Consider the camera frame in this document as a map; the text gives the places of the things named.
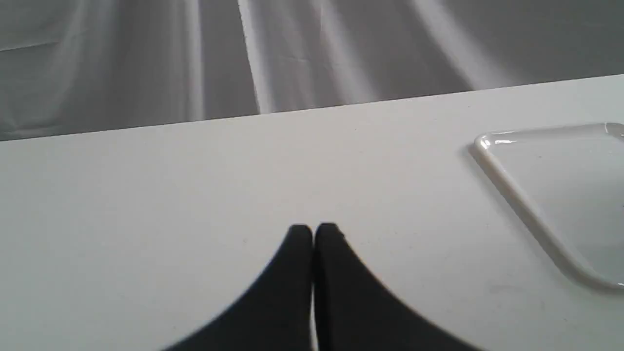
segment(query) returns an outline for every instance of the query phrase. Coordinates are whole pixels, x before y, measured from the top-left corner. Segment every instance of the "clear plastic tray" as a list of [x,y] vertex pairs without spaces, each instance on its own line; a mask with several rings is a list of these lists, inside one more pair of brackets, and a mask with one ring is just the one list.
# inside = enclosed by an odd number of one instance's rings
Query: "clear plastic tray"
[[624,125],[492,132],[475,147],[573,266],[624,289]]

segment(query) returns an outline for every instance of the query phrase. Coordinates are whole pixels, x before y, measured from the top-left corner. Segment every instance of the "white table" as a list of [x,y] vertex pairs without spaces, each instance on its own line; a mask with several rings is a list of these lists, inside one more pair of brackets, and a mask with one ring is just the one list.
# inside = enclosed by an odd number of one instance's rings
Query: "white table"
[[624,347],[467,151],[624,122],[624,76],[0,143],[0,349],[153,350],[233,302],[288,226],[335,221],[406,304],[489,350]]

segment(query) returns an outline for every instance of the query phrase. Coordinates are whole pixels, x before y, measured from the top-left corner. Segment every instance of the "white fabric backdrop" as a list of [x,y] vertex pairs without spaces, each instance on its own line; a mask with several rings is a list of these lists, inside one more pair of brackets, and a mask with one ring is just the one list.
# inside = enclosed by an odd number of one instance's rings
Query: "white fabric backdrop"
[[624,2],[0,0],[0,140],[624,72]]

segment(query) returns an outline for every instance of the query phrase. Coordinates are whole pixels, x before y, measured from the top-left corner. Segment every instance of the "white cloth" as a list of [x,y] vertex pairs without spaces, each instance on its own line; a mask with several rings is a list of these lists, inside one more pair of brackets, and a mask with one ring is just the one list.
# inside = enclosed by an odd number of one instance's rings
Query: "white cloth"
[[624,72],[624,2],[0,0],[0,140]]

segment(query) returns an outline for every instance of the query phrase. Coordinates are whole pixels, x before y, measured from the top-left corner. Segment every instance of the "gray curtain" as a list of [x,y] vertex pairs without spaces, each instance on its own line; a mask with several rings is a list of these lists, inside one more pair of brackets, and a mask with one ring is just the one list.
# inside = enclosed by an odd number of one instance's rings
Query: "gray curtain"
[[622,18],[617,0],[0,0],[0,140],[624,73]]

